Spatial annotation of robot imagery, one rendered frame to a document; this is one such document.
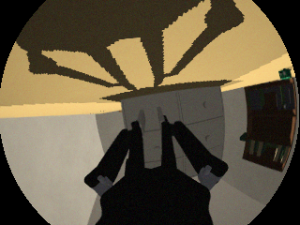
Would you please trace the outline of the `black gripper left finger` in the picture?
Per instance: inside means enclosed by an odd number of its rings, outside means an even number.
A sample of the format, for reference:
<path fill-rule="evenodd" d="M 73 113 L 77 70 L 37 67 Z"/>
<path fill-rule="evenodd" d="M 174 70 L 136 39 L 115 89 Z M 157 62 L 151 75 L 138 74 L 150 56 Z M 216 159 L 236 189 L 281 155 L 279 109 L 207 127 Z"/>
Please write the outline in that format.
<path fill-rule="evenodd" d="M 96 168 L 84 177 L 84 183 L 100 197 L 113 186 L 129 150 L 122 197 L 130 203 L 142 197 L 141 168 L 144 167 L 143 138 L 145 130 L 144 111 L 131 123 L 132 130 L 122 129 Z"/>

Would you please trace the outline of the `grey chest of drawers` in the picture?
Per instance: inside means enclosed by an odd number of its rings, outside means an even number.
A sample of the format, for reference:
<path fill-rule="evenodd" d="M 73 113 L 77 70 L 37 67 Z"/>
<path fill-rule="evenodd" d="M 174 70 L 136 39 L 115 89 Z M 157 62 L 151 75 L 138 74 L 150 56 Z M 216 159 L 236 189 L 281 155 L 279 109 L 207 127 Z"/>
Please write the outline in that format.
<path fill-rule="evenodd" d="M 213 88 L 219 88 L 220 95 L 221 95 L 223 115 L 219 116 L 219 117 L 215 117 L 215 118 L 203 120 L 201 122 L 196 122 L 196 123 L 192 123 L 192 124 L 186 124 L 185 126 L 188 128 L 188 127 L 197 126 L 197 125 L 200 125 L 200 124 L 204 124 L 204 123 L 216 121 L 218 119 L 222 119 L 223 118 L 223 122 L 224 122 L 223 144 L 218 145 L 218 146 L 213 147 L 213 148 L 210 148 L 210 149 L 207 149 L 208 151 L 211 151 L 211 150 L 216 149 L 216 148 L 218 148 L 218 147 L 220 147 L 220 146 L 223 145 L 222 146 L 222 154 L 221 154 L 221 160 L 222 160 L 223 150 L 224 150 L 224 140 L 225 140 L 225 114 L 224 114 L 223 97 L 222 97 L 222 92 L 221 92 L 221 87 L 220 86 L 193 88 L 193 89 L 185 89 L 185 90 L 177 90 L 177 91 L 171 91 L 171 92 L 164 92 L 164 93 L 157 93 L 157 94 L 152 94 L 152 95 L 146 95 L 146 96 L 140 96 L 140 97 L 132 97 L 132 98 L 122 99 L 120 101 L 121 101 L 121 108 L 122 108 L 122 114 L 123 114 L 125 128 L 128 128 L 128 127 L 127 127 L 127 121 L 126 121 L 126 116 L 125 116 L 125 110 L 124 110 L 124 103 L 123 103 L 123 101 L 128 101 L 128 100 L 138 99 L 138 98 L 148 98 L 148 97 L 153 97 L 153 96 L 159 96 L 159 95 L 166 95 L 166 94 L 176 93 L 180 121 L 183 122 L 181 105 L 180 105 L 180 99 L 179 99 L 179 94 L 178 93 L 179 92 L 186 92 L 186 91 L 194 91 L 194 90 L 213 89 Z M 158 132 L 161 132 L 161 130 L 157 129 L 157 130 L 145 131 L 144 134 L 151 134 L 151 133 L 158 133 Z M 183 159 L 183 173 L 186 172 L 186 157 L 187 156 L 185 156 L 184 151 L 183 151 L 183 156 L 182 157 L 176 157 L 176 160 L 177 159 Z M 161 160 L 144 162 L 144 164 L 154 164 L 154 163 L 161 163 Z"/>

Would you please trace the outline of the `grey drawer front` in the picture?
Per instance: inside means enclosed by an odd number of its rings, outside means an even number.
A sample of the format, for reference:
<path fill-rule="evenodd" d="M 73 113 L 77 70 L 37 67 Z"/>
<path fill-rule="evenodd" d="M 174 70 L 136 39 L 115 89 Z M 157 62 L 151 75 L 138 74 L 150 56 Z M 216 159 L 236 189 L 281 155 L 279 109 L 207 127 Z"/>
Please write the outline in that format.
<path fill-rule="evenodd" d="M 173 150 L 175 157 L 183 156 L 183 150 L 177 140 L 172 136 Z M 143 138 L 144 162 L 161 160 L 162 146 L 161 146 L 161 132 L 144 134 Z"/>
<path fill-rule="evenodd" d="M 177 159 L 176 160 L 176 166 L 177 166 L 177 169 L 180 170 L 181 172 L 183 171 L 183 159 Z M 145 168 L 148 168 L 148 169 L 152 169 L 152 168 L 155 168 L 155 167 L 158 167 L 158 166 L 161 166 L 161 163 L 154 163 L 154 164 L 144 164 Z"/>
<path fill-rule="evenodd" d="M 223 144 L 224 122 L 223 118 L 216 121 L 188 127 L 206 149 Z"/>
<path fill-rule="evenodd" d="M 219 88 L 179 92 L 178 94 L 184 125 L 223 115 Z"/>
<path fill-rule="evenodd" d="M 222 145 L 223 146 L 223 145 Z M 222 154 L 222 146 L 213 149 L 211 151 L 209 151 L 212 155 L 214 155 L 215 157 L 221 159 L 221 154 Z M 188 176 L 193 176 L 196 175 L 196 171 L 194 170 L 194 168 L 192 167 L 192 165 L 190 164 L 188 158 L 186 157 L 186 175 Z"/>
<path fill-rule="evenodd" d="M 139 112 L 142 109 L 145 116 L 144 131 L 160 129 L 157 107 L 161 107 L 163 115 L 167 116 L 170 124 L 180 121 L 176 93 L 132 99 L 123 101 L 123 103 L 127 130 L 132 129 L 131 123 L 138 119 Z"/>

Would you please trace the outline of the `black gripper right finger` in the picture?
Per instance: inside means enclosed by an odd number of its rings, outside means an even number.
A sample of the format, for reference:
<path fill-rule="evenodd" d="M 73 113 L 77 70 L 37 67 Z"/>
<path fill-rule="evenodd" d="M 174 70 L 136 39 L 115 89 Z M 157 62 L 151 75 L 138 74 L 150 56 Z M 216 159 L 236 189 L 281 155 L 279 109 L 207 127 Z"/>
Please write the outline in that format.
<path fill-rule="evenodd" d="M 180 191 L 172 136 L 183 149 L 201 184 L 210 191 L 228 171 L 228 164 L 213 156 L 181 121 L 170 124 L 160 107 L 157 107 L 157 114 L 162 140 L 161 198 L 172 202 L 177 199 Z"/>

